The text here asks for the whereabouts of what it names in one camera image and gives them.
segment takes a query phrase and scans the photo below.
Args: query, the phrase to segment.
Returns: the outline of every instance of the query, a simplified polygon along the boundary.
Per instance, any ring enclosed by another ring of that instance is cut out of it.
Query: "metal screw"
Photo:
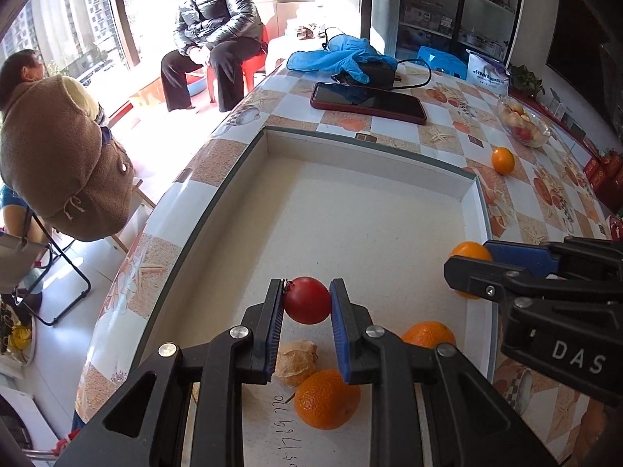
[[[235,326],[229,331],[229,335],[235,339],[243,339],[248,335],[248,328],[245,326]]]
[[[385,335],[385,329],[382,326],[370,325],[366,328],[366,335],[377,339]]]
[[[446,358],[450,358],[450,357],[456,355],[457,348],[455,348],[451,344],[448,344],[448,343],[444,342],[443,344],[440,344],[439,346],[437,346],[437,352],[441,356],[444,356]]]
[[[158,354],[163,357],[173,356],[178,350],[178,347],[172,342],[166,342],[158,348]]]
[[[532,305],[532,299],[528,297],[517,297],[515,299],[515,305],[521,309],[525,309],[526,307],[530,307]]]

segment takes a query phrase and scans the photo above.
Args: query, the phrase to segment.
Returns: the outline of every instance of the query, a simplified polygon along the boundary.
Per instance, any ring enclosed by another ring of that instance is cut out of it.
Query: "red phone case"
[[[391,111],[384,111],[382,109],[372,109],[370,107],[360,107],[359,105],[342,105],[342,104],[337,104],[337,103],[319,102],[316,100],[316,92],[319,88],[319,85],[322,85],[322,84],[323,83],[316,83],[313,93],[311,94],[310,105],[315,109],[320,109],[322,111],[352,112],[354,114],[365,114],[367,116],[379,116],[380,118],[397,119],[398,121],[406,121],[407,123],[426,124],[426,111],[424,110],[422,103],[415,96],[411,96],[411,98],[413,98],[415,103],[419,104],[420,107],[422,107],[422,113],[424,114],[424,118],[418,118],[416,116],[412,116],[410,114],[403,114],[401,112],[391,112]]]

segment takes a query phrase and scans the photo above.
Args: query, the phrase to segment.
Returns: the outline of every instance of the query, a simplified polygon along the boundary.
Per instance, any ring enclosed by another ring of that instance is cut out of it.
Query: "potted plant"
[[[532,99],[537,99],[539,93],[545,94],[543,81],[526,68],[526,65],[510,66],[511,85],[519,92]]]

